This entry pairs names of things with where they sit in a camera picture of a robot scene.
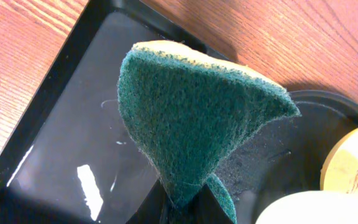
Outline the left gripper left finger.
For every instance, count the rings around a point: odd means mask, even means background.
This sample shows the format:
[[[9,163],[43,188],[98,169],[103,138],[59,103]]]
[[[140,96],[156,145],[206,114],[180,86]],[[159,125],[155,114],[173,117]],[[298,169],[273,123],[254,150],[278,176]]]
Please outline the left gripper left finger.
[[[170,202],[159,180],[126,224],[167,224]]]

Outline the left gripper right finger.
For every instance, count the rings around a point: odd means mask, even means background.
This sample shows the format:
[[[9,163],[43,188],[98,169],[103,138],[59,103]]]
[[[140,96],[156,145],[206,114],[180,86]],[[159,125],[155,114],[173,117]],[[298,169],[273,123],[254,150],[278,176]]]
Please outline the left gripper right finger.
[[[191,214],[194,216],[196,224],[233,224],[207,184],[192,200]]]

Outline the green yellow sponge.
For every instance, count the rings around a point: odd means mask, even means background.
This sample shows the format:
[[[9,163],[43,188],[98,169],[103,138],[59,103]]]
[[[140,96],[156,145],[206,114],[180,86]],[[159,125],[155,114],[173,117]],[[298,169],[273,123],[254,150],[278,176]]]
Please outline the green yellow sponge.
[[[117,100],[129,136],[167,193],[171,223],[196,221],[190,203],[205,186],[236,222],[217,166],[267,123],[300,115],[278,83],[171,40],[132,46],[122,61]]]

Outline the yellow plate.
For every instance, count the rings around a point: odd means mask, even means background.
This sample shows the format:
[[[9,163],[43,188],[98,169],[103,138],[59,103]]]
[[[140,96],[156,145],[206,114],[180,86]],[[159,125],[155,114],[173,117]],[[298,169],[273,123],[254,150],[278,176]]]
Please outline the yellow plate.
[[[321,168],[320,189],[358,195],[358,128],[338,141]]]

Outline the light green plate front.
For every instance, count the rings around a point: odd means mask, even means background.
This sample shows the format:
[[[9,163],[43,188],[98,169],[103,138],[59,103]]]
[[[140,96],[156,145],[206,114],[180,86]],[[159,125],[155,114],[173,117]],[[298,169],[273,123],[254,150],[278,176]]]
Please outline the light green plate front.
[[[358,224],[358,195],[307,191],[280,198],[256,224]]]

